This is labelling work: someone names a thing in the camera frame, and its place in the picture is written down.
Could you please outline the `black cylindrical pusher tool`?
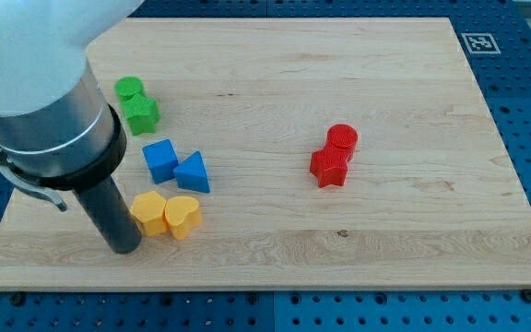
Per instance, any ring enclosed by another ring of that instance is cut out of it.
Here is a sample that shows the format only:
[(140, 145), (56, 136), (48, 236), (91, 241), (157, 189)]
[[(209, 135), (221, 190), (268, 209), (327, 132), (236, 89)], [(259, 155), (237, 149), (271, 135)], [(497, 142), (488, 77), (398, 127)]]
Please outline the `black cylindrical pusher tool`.
[(74, 196), (113, 252), (125, 255), (140, 245), (141, 232), (111, 176)]

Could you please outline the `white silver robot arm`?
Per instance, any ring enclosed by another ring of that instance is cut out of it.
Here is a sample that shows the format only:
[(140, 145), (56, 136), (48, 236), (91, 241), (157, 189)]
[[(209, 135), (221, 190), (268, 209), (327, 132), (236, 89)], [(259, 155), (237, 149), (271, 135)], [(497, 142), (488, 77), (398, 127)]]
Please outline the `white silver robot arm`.
[(127, 138), (89, 64), (89, 44), (139, 0), (0, 1), (0, 173), (60, 210), (72, 192), (109, 247), (141, 234), (112, 173)]

